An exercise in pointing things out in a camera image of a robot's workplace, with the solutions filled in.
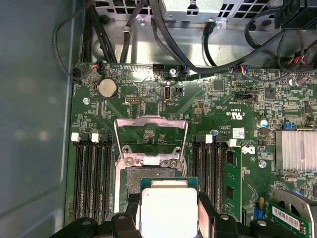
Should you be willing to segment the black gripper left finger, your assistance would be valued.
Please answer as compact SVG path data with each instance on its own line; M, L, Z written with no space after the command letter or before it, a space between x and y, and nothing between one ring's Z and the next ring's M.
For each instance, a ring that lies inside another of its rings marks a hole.
M130 194L126 212L115 213L98 224L92 218L79 218L53 234L52 238L140 238L136 228L137 210L141 195Z

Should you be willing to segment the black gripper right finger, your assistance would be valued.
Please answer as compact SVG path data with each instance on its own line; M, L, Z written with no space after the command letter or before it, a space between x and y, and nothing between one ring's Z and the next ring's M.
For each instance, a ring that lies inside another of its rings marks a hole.
M296 238L297 235L267 220L257 219L243 225L228 214L218 213L208 196L198 195L198 227L203 238Z

